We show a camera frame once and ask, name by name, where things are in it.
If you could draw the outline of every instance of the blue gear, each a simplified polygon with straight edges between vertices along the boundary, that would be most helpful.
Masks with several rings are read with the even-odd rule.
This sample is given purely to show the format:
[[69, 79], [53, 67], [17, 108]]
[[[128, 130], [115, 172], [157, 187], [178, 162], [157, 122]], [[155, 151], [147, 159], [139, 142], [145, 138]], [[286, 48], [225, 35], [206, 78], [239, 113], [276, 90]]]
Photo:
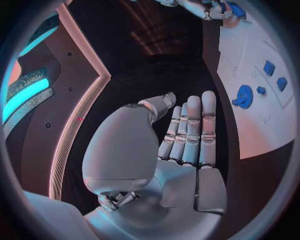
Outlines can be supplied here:
[[240, 106], [242, 109], [247, 109], [253, 103], [253, 91], [250, 86], [240, 86], [235, 100], [232, 100], [234, 106]]

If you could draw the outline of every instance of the glowing blue light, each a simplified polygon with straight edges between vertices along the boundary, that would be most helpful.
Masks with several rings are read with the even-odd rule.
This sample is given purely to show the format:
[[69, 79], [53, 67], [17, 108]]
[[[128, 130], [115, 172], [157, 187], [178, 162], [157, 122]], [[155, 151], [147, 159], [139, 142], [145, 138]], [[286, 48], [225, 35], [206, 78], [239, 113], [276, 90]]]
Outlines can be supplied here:
[[12, 96], [3, 108], [2, 122], [5, 123], [5, 121], [9, 118], [9, 116], [18, 107], [20, 107], [31, 97], [45, 90], [48, 87], [49, 87], [48, 79], [43, 78], [42, 80], [32, 83], [31, 85], [27, 86], [26, 88], [22, 89], [20, 92]]
[[36, 45], [38, 45], [40, 42], [44, 41], [48, 36], [50, 36], [52, 33], [55, 32], [56, 29], [59, 27], [56, 26], [54, 28], [51, 28], [50, 30], [44, 32], [41, 36], [33, 40], [30, 44], [28, 44], [21, 52], [19, 57], [22, 57], [26, 53], [28, 53], [31, 49], [33, 49]]

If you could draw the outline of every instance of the dark floor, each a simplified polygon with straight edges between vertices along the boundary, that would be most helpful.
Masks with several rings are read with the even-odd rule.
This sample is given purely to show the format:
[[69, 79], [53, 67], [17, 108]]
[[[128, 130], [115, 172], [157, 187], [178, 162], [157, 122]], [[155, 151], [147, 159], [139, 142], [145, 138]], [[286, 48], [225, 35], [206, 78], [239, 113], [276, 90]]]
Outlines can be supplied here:
[[[112, 74], [79, 130], [63, 180], [62, 200], [87, 214], [99, 204], [83, 183], [82, 161], [90, 139], [108, 115], [125, 104], [169, 91], [176, 94], [178, 105], [191, 95], [217, 91], [201, 59], [202, 23], [183, 8], [164, 7], [152, 0], [95, 0], [88, 4], [75, 0], [70, 9]], [[218, 94], [217, 101], [216, 161], [226, 179], [227, 131]], [[153, 126], [159, 141], [171, 115], [172, 111]]]

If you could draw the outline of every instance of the blue cube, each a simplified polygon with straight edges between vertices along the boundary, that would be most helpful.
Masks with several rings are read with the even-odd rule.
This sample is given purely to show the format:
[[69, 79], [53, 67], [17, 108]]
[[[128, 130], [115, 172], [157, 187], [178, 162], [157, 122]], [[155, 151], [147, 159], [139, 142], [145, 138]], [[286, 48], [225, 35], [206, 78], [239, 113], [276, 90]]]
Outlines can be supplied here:
[[275, 65], [267, 60], [267, 61], [265, 61], [263, 70], [266, 74], [268, 74], [269, 76], [272, 76], [274, 73], [274, 70], [275, 70]]
[[278, 78], [277, 86], [281, 92], [286, 88], [287, 83], [288, 83], [288, 81], [285, 77]]

